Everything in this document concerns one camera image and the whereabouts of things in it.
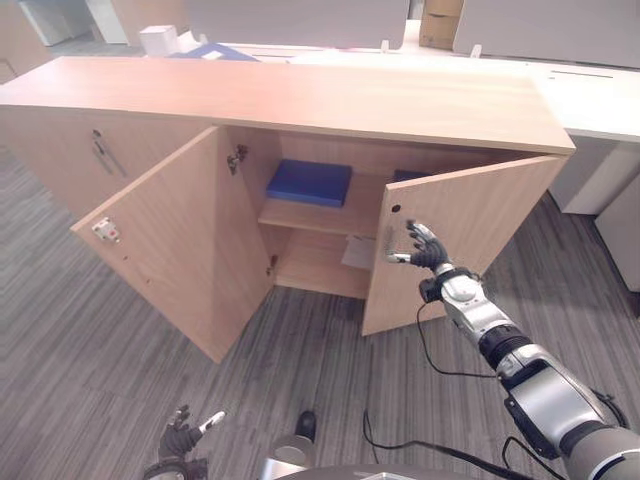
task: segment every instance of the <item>black cable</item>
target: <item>black cable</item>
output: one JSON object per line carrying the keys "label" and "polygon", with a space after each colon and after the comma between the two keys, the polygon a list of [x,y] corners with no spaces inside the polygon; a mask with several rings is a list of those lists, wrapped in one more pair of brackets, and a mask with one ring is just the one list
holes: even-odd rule
{"label": "black cable", "polygon": [[522,443],[516,437],[511,437],[511,436],[507,437],[507,439],[504,441],[504,444],[502,445],[502,461],[504,462],[504,464],[509,470],[511,470],[511,465],[509,465],[509,462],[507,461],[507,449],[509,448],[509,445],[511,445],[511,442],[519,445],[520,448],[522,448],[538,465],[544,468],[553,477],[557,478],[558,480],[566,480],[562,475],[556,472],[553,468],[551,468],[542,460],[540,460],[538,456],[533,451],[529,450],[524,443]]}
{"label": "black cable", "polygon": [[425,355],[425,357],[427,357],[427,361],[429,362],[429,365],[431,365],[431,367],[436,372],[440,373],[441,375],[452,375],[452,376],[456,376],[456,377],[473,377],[473,378],[496,378],[495,375],[485,375],[483,373],[448,372],[446,370],[442,370],[441,368],[438,368],[433,363],[433,360],[431,360],[431,355],[429,354],[429,349],[427,348],[427,339],[425,338],[424,332],[422,331],[422,327],[420,326],[420,313],[422,312],[422,310],[426,306],[427,306],[427,304],[425,303],[416,312],[416,327],[418,327],[418,332],[420,332],[420,339],[422,340],[422,347],[424,348],[424,355]]}
{"label": "black cable", "polygon": [[600,393],[599,391],[594,390],[593,388],[591,389],[591,391],[598,398],[598,400],[600,400],[603,404],[607,406],[609,410],[611,410],[611,413],[613,413],[613,416],[616,417],[618,425],[620,425],[622,428],[628,429],[629,420],[627,420],[627,416],[624,414],[622,409],[616,404],[616,402],[613,401],[615,397],[613,395]]}
{"label": "black cable", "polygon": [[[369,420],[369,411],[365,410],[364,414],[362,415],[362,432],[365,433],[365,427],[367,427],[367,430],[369,430],[369,438],[371,438],[371,440],[373,440],[373,430],[371,428],[371,421]],[[371,444],[371,451],[373,452],[373,458],[376,461],[376,464],[380,464],[380,459],[378,458],[378,453],[376,452],[376,447]]]}
{"label": "black cable", "polygon": [[435,450],[436,452],[443,453],[445,455],[450,455],[459,460],[463,460],[465,462],[469,462],[472,465],[475,465],[482,470],[485,470],[493,475],[496,475],[501,478],[506,478],[507,480],[533,480],[531,477],[523,475],[518,472],[514,472],[513,470],[509,470],[507,468],[501,467],[499,465],[495,465],[493,463],[487,462],[475,455],[471,455],[469,453],[456,450],[455,448],[445,447],[444,445],[438,445],[436,443],[423,442],[422,440],[411,440],[409,442],[401,443],[398,445],[382,445],[380,443],[376,443],[373,439],[369,438],[367,435],[367,431],[364,428],[365,420],[364,418],[369,418],[369,412],[367,410],[363,413],[363,429],[362,433],[364,435],[365,440],[373,447],[380,448],[382,450],[402,450],[404,448],[420,446],[424,448],[428,448],[430,450]]}

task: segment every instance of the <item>floor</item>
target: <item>floor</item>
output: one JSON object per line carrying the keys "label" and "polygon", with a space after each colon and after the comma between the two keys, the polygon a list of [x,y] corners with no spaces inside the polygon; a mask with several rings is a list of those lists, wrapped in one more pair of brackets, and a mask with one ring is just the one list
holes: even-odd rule
{"label": "floor", "polygon": [[[493,380],[442,377],[415,326],[362,338],[358,300],[276,288],[221,365],[213,364],[68,227],[71,215],[5,149],[2,165],[1,479],[140,478],[171,412],[228,412],[197,454],[210,478],[257,477],[296,416],[319,417],[318,463],[372,462],[378,441],[440,442],[499,461],[514,432]],[[617,395],[640,426],[640,323],[589,217],[546,195],[486,274],[490,296],[587,384]],[[437,363],[487,372],[444,320],[426,324]],[[383,462],[492,478],[412,448]],[[524,473],[544,476],[520,452]]]}

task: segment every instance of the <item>open cabinet door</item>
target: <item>open cabinet door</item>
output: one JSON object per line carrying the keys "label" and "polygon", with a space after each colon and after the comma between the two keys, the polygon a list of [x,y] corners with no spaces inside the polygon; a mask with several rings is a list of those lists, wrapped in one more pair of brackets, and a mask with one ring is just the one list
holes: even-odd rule
{"label": "open cabinet door", "polygon": [[[235,145],[212,127],[76,223],[135,290],[219,362],[273,284]],[[119,241],[93,231],[105,217]]]}
{"label": "open cabinet door", "polygon": [[[566,159],[537,157],[387,185],[363,334],[414,322],[423,303],[418,285],[431,272],[386,261],[389,249],[415,251],[405,228],[407,219],[427,225],[442,240],[455,265],[482,274]],[[444,314],[440,302],[432,303],[422,319]]]}

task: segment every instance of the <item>blue book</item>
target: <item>blue book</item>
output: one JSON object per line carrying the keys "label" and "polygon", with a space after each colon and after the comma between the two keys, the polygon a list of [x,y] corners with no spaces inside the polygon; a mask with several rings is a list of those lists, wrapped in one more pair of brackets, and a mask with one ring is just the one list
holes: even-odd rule
{"label": "blue book", "polygon": [[267,187],[271,198],[342,207],[349,189],[351,167],[282,160]]}

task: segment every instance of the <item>cabinet top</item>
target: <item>cabinet top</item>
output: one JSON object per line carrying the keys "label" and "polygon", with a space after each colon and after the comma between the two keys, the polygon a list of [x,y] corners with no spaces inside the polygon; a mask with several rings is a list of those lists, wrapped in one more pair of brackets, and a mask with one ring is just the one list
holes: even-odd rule
{"label": "cabinet top", "polygon": [[523,77],[442,71],[62,57],[0,86],[0,106],[207,117],[222,125],[569,154]]}

